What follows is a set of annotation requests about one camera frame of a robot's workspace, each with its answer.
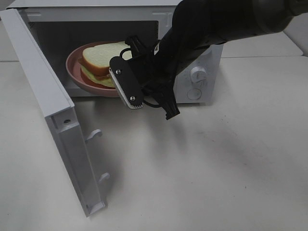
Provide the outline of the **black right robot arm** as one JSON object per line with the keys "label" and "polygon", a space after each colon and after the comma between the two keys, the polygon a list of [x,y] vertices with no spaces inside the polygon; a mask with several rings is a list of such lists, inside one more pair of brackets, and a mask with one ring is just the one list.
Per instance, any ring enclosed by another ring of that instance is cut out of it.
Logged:
{"label": "black right robot arm", "polygon": [[171,119],[179,114],[173,92],[176,75],[210,46],[281,32],[307,11],[305,0],[183,0],[170,30],[156,44],[145,47],[137,36],[127,38],[133,57],[125,62],[123,101],[138,109],[144,96],[151,96],[154,107],[163,108]]}

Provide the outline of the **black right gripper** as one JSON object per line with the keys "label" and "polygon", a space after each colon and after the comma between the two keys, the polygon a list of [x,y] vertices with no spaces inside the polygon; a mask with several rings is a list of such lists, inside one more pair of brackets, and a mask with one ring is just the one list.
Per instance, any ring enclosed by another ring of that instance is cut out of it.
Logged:
{"label": "black right gripper", "polygon": [[180,111],[173,90],[179,59],[183,50],[181,40],[160,40],[155,46],[146,47],[137,35],[126,38],[132,58],[127,62],[137,78],[144,96],[161,101],[166,120]]}

